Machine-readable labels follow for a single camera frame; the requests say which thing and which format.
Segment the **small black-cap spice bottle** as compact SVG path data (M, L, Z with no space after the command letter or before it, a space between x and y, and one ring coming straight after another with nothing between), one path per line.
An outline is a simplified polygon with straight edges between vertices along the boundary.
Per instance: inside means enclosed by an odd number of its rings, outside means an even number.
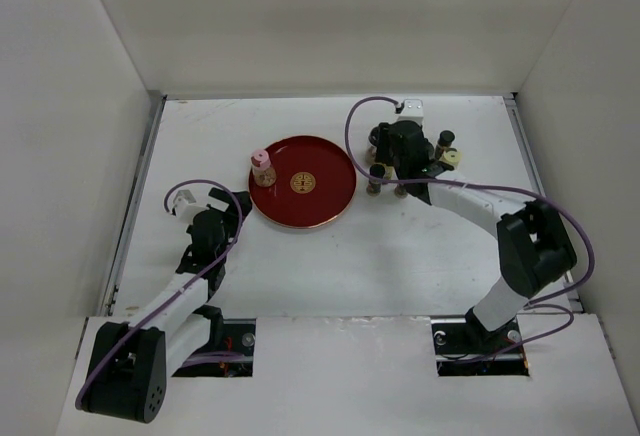
M370 196L377 196L381 192L381 187L386 174L383 164L375 163L369 168L369 179L366 192Z

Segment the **yellow-lid white shaker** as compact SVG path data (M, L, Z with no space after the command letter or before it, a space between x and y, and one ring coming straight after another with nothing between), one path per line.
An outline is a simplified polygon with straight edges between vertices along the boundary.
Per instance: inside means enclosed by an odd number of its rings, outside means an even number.
M460 164L462 159L462 153L455 148L448 148L445 150L441 156L439 161L450 167L451 170L456 170Z

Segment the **round-top black lid glass jar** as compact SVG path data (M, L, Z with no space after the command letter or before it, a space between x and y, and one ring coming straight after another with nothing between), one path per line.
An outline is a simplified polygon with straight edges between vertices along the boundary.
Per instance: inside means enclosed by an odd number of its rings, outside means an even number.
M375 126L374 128L371 129L368 135L368 147L365 153L365 160L369 166L373 165L376 160L379 133L380 133L379 127Z

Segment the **black-cap spice jar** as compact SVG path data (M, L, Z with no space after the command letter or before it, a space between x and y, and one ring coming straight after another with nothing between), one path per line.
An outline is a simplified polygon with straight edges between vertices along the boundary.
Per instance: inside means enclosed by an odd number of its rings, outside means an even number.
M455 134L450 130L443 130L436 142L434 156L437 160L447 151L455 140Z

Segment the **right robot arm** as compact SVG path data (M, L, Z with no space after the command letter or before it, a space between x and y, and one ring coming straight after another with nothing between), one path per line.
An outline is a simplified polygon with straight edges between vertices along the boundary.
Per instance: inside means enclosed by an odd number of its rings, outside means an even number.
M450 211L494 237L498 280L465 315L464 340L489 350L502 331L541 290L577 263L559 212L535 194L517 188L478 189L446 161L455 136L445 130L431 144L410 120L381 123L369 135L374 155L369 173L393 170L407 194Z

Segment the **small dark-label spice bottle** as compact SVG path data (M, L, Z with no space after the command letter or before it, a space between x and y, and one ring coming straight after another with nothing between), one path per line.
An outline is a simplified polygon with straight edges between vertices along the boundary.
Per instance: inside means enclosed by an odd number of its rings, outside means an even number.
M395 189L394 189L394 194L398 197L398 198L405 198L408 193L407 190L405 188L404 185L398 184Z

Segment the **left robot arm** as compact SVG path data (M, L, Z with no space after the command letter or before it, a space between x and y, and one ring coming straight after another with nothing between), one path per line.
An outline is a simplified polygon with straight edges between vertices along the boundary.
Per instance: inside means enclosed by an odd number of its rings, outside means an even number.
M148 424L161 409L173 375L247 375L254 327L224 319L210 300L226 274L227 256L252 210L248 192L215 184L220 208L199 203L184 184L166 196L166 210L190 238L165 289L125 322L96 332L77 410Z

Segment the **pink-lid glass shaker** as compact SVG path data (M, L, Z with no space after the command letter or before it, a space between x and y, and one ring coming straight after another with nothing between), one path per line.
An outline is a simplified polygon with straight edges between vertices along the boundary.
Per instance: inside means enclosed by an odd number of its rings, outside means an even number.
M265 149L256 150L251 154L250 161L254 182L263 188L273 186L276 182L277 174L269 153Z

